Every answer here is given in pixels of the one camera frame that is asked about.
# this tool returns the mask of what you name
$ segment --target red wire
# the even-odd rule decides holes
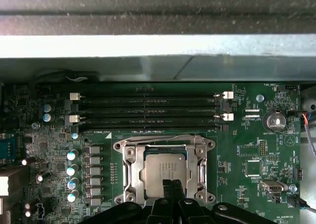
[[[307,119],[306,115],[305,115],[305,114],[302,114],[302,115],[303,115],[303,117],[304,117],[305,124],[308,124],[308,119]]]

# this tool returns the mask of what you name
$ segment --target metal socket bracket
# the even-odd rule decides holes
[[[161,145],[156,142],[178,141],[177,144]],[[114,203],[134,201],[140,205],[145,204],[144,183],[142,172],[146,168],[144,152],[149,148],[179,149],[186,151],[186,184],[185,196],[196,198],[204,204],[214,202],[215,196],[207,192],[207,152],[215,148],[215,141],[200,135],[156,135],[132,136],[113,144],[113,149],[123,156],[123,194],[118,195]]]

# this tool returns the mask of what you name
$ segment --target wire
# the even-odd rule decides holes
[[[305,121],[304,128],[305,128],[305,131],[306,131],[308,144],[310,145],[310,149],[311,149],[313,155],[316,157],[316,149],[314,147],[314,144],[313,144],[313,141],[312,141],[311,132],[310,132],[310,128],[308,126],[307,115],[306,114],[302,114],[302,116],[304,117],[304,121]]]
[[[174,80],[178,79],[178,76],[180,75],[180,73],[189,65],[189,63],[193,60],[193,58],[195,58],[195,56],[191,56],[186,63],[182,66],[182,68],[179,70],[179,72],[174,76]]]
[[[302,114],[302,116],[303,116],[303,118],[304,118],[305,124],[308,124],[308,119],[307,119],[306,114]]]

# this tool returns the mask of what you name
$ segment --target motherboard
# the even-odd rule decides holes
[[[144,205],[161,197],[163,179],[210,209],[227,202],[299,223],[287,203],[303,180],[297,84],[7,84],[1,109],[8,223],[77,224]]]

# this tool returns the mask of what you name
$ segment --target cpu socket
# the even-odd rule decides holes
[[[206,204],[215,196],[207,192],[207,152],[215,142],[199,135],[132,136],[113,144],[123,156],[123,193],[116,204],[133,201],[144,205],[163,197],[162,180],[179,179],[187,198]]]

